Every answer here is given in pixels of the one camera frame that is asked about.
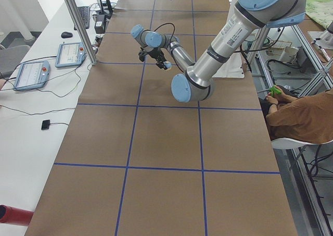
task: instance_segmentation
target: black mouse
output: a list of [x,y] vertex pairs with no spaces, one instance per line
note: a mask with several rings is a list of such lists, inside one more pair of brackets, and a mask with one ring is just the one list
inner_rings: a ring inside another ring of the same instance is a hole
[[73,34],[71,32],[63,32],[61,34],[61,38],[71,38],[73,37]]

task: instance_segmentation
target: white table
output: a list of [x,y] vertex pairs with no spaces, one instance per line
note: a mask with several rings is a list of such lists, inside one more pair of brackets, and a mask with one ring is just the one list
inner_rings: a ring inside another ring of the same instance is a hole
[[[69,31],[73,37],[62,39],[61,33]],[[91,18],[88,36],[93,44],[95,40],[94,22]],[[67,7],[63,4],[54,18],[46,26],[36,40],[23,61],[44,56],[55,56],[59,44],[79,42],[80,37],[73,29],[73,22]],[[73,68],[55,68],[55,59],[49,61],[51,70],[49,78],[73,71]],[[77,74],[81,82],[69,95],[56,97],[49,92],[37,90],[29,92],[15,92],[13,90],[0,91],[0,104],[28,113],[44,113],[51,110],[75,108],[78,97],[89,74],[90,60],[87,57]],[[78,82],[75,72],[50,80],[42,88],[58,95],[70,92]],[[11,89],[7,83],[3,89]],[[21,209],[34,211],[42,193],[43,187],[58,153],[67,125],[51,125],[48,130],[41,130],[42,121],[50,119],[51,123],[69,123],[74,110],[64,110],[44,115],[25,115],[23,113],[0,107],[0,203]],[[27,227],[0,225],[0,235],[22,236]]]

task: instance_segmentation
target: table surface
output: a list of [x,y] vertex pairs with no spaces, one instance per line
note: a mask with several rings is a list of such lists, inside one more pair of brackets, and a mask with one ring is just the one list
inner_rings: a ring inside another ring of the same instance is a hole
[[[79,42],[79,34],[74,31],[73,27],[67,7],[63,4],[22,61],[56,56],[59,44]],[[60,35],[64,31],[72,32],[73,37],[62,39]],[[92,19],[87,32],[93,43],[96,33]],[[58,78],[48,81],[41,90],[53,91],[60,96],[69,93],[79,81],[79,77],[73,71],[75,68],[57,69],[54,66],[54,59],[49,62],[51,66],[49,79]],[[15,92],[11,90],[12,86],[7,83],[3,87],[4,91],[0,91],[0,104],[30,114],[75,108],[90,67],[90,61],[87,58],[83,65],[76,70],[81,78],[80,83],[65,97],[59,98],[50,92],[37,90]],[[50,119],[51,123],[69,123],[73,112],[74,110],[64,110],[29,116],[0,107],[0,141],[2,144],[0,150],[2,173],[0,176],[0,200],[2,204],[35,210],[67,130],[67,125],[58,124],[51,125],[49,130],[41,131],[42,121]],[[2,224],[0,235],[22,236],[26,229],[22,226]]]
[[177,68],[141,63],[130,36],[171,20],[197,59],[228,0],[117,6],[26,236],[297,235],[251,74],[178,103]]

